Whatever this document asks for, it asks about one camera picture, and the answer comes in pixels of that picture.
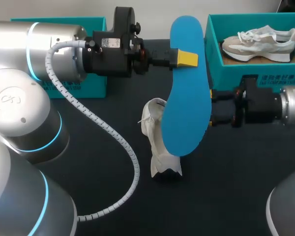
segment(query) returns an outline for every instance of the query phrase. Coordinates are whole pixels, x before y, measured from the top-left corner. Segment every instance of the blue led ring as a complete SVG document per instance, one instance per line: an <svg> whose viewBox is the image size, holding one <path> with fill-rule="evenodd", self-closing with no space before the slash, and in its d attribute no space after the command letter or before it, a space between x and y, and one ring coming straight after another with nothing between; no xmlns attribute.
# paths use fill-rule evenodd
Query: blue led ring
<svg viewBox="0 0 295 236"><path fill-rule="evenodd" d="M41 80L35 75L35 73L34 73L34 71L33 71L33 67L32 67L31 62L30 62L30 46L29 46L29 44L30 44L30 38L31 38L31 35L32 35L32 33L33 33L33 29L34 29L34 27L35 27L38 23L39 23L39 22L36 22L36 23L32 24L32 26L30 27L29 32L28 32L27 41L26 41L26 60L27 60L27 62L28 62L28 67L29 67L29 71L30 71L30 74L31 74L32 78L33 78L33 79L36 79L36 80L38 80L38 81L41 81Z"/></svg>
<svg viewBox="0 0 295 236"><path fill-rule="evenodd" d="M46 187L46 193L45 193L45 202L44 202L44 206L43 206L43 209L40 213L40 216L36 222L36 224L34 225L33 229L31 230L31 232L28 234L28 236L32 236L37 228L39 227L44 215L45 215L45 212L46 212L46 208L47 208L47 203L48 203L48 196L49 196L49 190L48 190L48 183L47 183L47 180L46 180L46 177L44 176L44 174L40 171L41 175L43 176L44 178L44 182L45 182L45 187Z"/></svg>
<svg viewBox="0 0 295 236"><path fill-rule="evenodd" d="M18 151L22 151L22 152L35 152L35 151L40 151L40 150L48 147L50 144L52 144L56 140L56 138L59 136L61 128L62 128L62 118L61 118L61 115L60 115L59 112L58 112L58 114L59 114L59 117L60 117L60 127L59 127L59 130L58 130L58 133L56 134L56 136L48 144L46 144L45 146L40 147L38 149L35 149L35 150L21 150L21 149L18 149L16 147L13 147L13 148L15 148Z"/></svg>

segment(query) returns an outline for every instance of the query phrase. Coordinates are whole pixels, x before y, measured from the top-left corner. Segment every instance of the screw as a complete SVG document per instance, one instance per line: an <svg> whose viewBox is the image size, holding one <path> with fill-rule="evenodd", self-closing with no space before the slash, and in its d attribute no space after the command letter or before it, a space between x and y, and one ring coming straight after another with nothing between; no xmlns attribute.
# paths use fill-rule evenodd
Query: screw
<svg viewBox="0 0 295 236"><path fill-rule="evenodd" d="M141 32L141 26L140 26L139 22L137 22L135 25L131 24L130 25L130 31L132 33L139 34Z"/></svg>

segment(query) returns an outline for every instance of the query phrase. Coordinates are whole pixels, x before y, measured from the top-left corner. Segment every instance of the shoe upper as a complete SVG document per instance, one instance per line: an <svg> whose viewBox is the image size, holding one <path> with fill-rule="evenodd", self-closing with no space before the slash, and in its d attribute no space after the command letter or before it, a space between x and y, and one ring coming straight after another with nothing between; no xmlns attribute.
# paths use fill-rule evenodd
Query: shoe upper
<svg viewBox="0 0 295 236"><path fill-rule="evenodd" d="M182 175L180 166L180 157L170 154L165 148L162 133L161 120L166 101L161 98L154 98L143 108L142 120L140 121L142 133L146 135L151 144L151 175L155 176L157 172L162 173L167 169L172 169Z"/></svg>
<svg viewBox="0 0 295 236"><path fill-rule="evenodd" d="M278 31L270 26L238 32L224 40L222 49L238 54L251 55L259 52L290 54L295 49L295 29Z"/></svg>

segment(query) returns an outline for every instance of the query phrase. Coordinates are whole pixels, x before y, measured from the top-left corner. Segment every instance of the teal box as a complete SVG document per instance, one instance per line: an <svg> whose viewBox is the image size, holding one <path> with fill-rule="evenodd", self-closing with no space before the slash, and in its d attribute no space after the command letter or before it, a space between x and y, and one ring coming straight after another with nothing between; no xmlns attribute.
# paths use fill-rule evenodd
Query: teal box
<svg viewBox="0 0 295 236"><path fill-rule="evenodd" d="M88 35L94 31L106 31L105 17L55 17L55 18L15 18L11 21L27 21L80 25L85 28ZM106 96L107 77L88 74L81 83L63 82L67 90L76 98L104 98ZM63 98L51 82L43 82L43 88L50 98Z"/></svg>
<svg viewBox="0 0 295 236"><path fill-rule="evenodd" d="M275 30L295 28L295 13L216 14L209 15L205 49L213 88L233 90L242 78L254 77L259 87L279 91L282 86L295 85L295 63L224 65L218 43L237 32L269 25Z"/></svg>

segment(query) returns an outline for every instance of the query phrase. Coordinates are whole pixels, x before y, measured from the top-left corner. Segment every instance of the white wall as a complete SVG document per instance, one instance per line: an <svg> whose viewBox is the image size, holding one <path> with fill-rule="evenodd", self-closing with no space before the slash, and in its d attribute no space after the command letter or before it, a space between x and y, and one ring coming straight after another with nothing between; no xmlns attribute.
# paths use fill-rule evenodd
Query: white wall
<svg viewBox="0 0 295 236"><path fill-rule="evenodd" d="M274 12L280 0L0 0L0 20L13 17L105 16L113 24L116 6L131 6L144 39L169 38L181 15L198 18L205 32L208 14Z"/></svg>

